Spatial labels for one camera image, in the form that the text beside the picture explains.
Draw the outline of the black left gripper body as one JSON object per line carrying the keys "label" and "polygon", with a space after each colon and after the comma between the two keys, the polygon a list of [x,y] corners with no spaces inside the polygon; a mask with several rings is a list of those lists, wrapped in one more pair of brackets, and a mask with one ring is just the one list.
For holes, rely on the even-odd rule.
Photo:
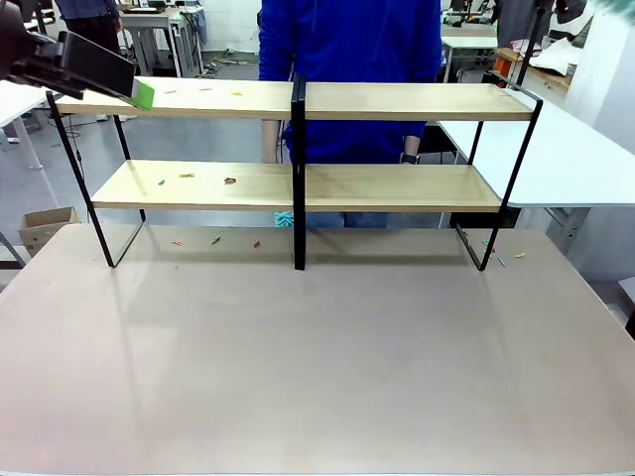
{"label": "black left gripper body", "polygon": [[35,9],[34,0],[0,0],[0,80],[45,87],[76,99],[83,83],[68,68],[72,44],[28,31],[24,15]]}

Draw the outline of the person's right forearm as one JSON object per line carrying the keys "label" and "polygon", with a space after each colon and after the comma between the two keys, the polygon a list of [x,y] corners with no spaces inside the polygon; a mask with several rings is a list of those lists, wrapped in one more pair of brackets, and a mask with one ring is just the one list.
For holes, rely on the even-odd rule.
{"label": "person's right forearm", "polygon": [[280,122],[278,120],[262,121],[263,162],[265,164],[277,163],[279,131]]}

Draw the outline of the background person dark trousers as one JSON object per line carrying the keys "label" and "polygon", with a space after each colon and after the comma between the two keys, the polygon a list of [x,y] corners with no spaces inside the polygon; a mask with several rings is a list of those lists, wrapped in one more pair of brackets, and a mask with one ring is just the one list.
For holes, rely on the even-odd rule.
{"label": "background person dark trousers", "polygon": [[116,0],[55,0],[66,27],[119,55],[122,21]]}

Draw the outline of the grey background work table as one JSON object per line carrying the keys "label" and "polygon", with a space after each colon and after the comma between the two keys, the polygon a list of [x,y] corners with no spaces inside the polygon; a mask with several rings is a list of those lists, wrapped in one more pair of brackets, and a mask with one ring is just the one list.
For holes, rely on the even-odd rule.
{"label": "grey background work table", "polygon": [[139,72],[144,76],[185,78],[203,74],[199,35],[202,12],[192,2],[164,9],[121,6],[123,29],[131,37],[128,50]]}

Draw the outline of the light wooden shelf board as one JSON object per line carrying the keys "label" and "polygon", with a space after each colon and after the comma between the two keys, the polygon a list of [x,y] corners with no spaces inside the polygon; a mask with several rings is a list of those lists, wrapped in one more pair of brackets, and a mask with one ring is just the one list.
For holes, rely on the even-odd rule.
{"label": "light wooden shelf board", "polygon": [[[143,77],[155,89],[153,108],[137,109],[117,98],[85,91],[57,100],[59,112],[138,114],[148,117],[289,120],[293,85],[285,81]],[[213,88],[211,91],[199,91]],[[178,92],[166,94],[168,90]],[[231,95],[240,91],[242,96]],[[525,121],[532,110],[493,84],[309,82],[309,120]]]}
{"label": "light wooden shelf board", "polygon": [[[309,165],[306,178],[310,212],[495,212],[501,203],[472,166]],[[91,200],[97,208],[289,211],[292,168],[131,160]]]}

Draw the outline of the cardboard box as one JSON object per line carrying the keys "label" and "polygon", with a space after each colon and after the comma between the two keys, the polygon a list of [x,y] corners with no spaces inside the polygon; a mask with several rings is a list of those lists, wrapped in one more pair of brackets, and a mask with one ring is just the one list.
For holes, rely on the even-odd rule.
{"label": "cardboard box", "polygon": [[23,216],[19,235],[29,255],[35,257],[61,228],[79,222],[72,206],[31,212]]}

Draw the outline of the wooden two-tier shelf rack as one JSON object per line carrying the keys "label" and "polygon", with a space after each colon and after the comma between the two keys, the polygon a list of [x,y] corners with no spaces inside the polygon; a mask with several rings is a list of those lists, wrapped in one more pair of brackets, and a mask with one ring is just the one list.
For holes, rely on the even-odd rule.
{"label": "wooden two-tier shelf rack", "polygon": [[[305,220],[306,220],[307,214],[310,213],[310,211],[307,210],[307,205],[306,205],[306,197],[307,197],[306,168],[307,166],[310,165],[306,161],[307,124],[310,121],[317,121],[317,120],[309,120],[306,117],[306,94],[307,94],[308,83],[309,83],[308,81],[303,80],[301,78],[291,81],[291,84],[293,85],[292,100],[291,100],[291,118],[287,120],[288,122],[292,124],[292,127],[293,127],[293,142],[294,142],[294,149],[295,149],[294,160],[289,164],[289,166],[291,166],[292,168],[292,189],[293,189],[293,207],[289,211],[294,213],[294,218],[295,218],[294,248],[295,248],[295,266],[297,269],[302,269],[306,262],[307,239],[306,239]],[[519,100],[521,100],[524,104],[530,107],[530,109],[532,110],[532,115],[528,120],[525,120],[525,121],[529,123],[529,126],[534,126],[537,123],[537,120],[540,116],[540,112],[543,106],[543,102],[539,97],[537,97],[536,95],[530,93],[526,89],[518,86],[517,84],[505,78],[500,78],[493,85],[496,85],[516,95]],[[221,119],[221,118],[188,118],[188,119]],[[477,124],[483,124],[486,121],[473,121],[473,122]],[[134,160],[134,159],[130,159],[130,158],[126,159],[124,163],[131,160]],[[84,201],[90,211],[95,211],[99,209],[93,205],[91,200],[92,196],[95,193],[96,191],[94,192],[86,191],[83,195]],[[482,213],[502,214],[505,211],[505,208],[508,204],[510,195],[508,192],[504,192],[502,196],[498,196],[498,197],[501,200],[498,210],[495,212],[482,212]],[[151,209],[136,208],[136,210],[140,212],[146,212]]]}

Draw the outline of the person in blue sweater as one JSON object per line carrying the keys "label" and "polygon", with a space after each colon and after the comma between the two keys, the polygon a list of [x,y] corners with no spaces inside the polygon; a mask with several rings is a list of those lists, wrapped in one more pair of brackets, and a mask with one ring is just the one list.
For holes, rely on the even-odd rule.
{"label": "person in blue sweater", "polygon": [[[443,58],[441,0],[262,0],[259,77],[434,83]],[[310,164],[397,165],[422,122],[310,121]]]}

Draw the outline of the white background desk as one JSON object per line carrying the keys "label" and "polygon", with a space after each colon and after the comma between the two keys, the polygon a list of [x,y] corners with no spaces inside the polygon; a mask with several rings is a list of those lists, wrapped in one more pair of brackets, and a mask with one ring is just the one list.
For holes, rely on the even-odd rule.
{"label": "white background desk", "polygon": [[460,27],[442,24],[444,79],[449,82],[454,60],[487,60],[497,48],[494,26],[463,23]]}

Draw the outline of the dark hanging jacket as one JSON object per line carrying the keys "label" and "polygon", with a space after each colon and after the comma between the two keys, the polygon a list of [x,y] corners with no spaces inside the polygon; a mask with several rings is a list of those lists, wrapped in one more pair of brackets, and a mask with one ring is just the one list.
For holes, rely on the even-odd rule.
{"label": "dark hanging jacket", "polygon": [[510,48],[517,40],[529,40],[537,18],[538,6],[545,7],[537,40],[572,41],[589,24],[595,12],[590,0],[494,0],[492,19],[497,21],[499,48]]}

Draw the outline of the black stand pole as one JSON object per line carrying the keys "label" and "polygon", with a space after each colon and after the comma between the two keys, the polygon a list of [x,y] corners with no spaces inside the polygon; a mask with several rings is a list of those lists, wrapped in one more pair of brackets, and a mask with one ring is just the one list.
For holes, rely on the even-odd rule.
{"label": "black stand pole", "polygon": [[530,59],[533,57],[533,54],[534,54],[535,44],[539,36],[539,31],[543,23],[543,18],[545,17],[547,10],[550,8],[551,0],[533,0],[533,1],[534,1],[534,15],[530,23],[530,26],[531,26],[530,38],[528,40],[527,48],[523,55],[520,71],[517,75],[516,84],[518,86],[521,86],[524,82],[527,69],[529,68],[529,65],[530,65]]}

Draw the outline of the white crumpled sheet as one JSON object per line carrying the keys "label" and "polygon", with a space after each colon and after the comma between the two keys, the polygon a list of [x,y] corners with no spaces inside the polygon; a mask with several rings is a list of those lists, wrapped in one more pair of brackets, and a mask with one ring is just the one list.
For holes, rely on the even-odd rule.
{"label": "white crumpled sheet", "polygon": [[562,38],[542,50],[536,57],[531,57],[530,66],[549,69],[566,76],[571,64],[578,65],[581,54],[581,48],[575,47],[567,38]]}

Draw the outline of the large white side table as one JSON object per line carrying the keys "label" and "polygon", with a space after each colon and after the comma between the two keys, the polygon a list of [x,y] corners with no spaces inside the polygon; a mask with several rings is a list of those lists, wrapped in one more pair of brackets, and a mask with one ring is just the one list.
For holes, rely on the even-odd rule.
{"label": "large white side table", "polygon": [[[486,121],[473,164],[502,196],[527,121]],[[635,156],[546,100],[508,201],[521,207],[635,207]]]}

